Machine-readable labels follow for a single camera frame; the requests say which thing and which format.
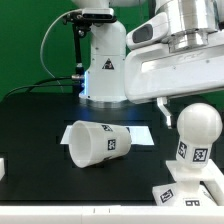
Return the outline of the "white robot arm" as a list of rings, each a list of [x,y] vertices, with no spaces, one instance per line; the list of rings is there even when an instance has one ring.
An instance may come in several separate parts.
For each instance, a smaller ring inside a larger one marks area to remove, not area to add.
[[[80,36],[92,34],[80,98],[101,107],[224,89],[224,0],[154,0],[152,17],[127,32],[114,8],[145,0],[71,0]]]

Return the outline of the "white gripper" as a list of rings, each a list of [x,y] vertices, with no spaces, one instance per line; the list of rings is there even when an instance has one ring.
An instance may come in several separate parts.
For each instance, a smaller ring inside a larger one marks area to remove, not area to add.
[[[224,42],[170,53],[165,44],[133,50],[125,60],[125,94],[134,103],[157,99],[157,106],[172,127],[167,98],[224,88]]]

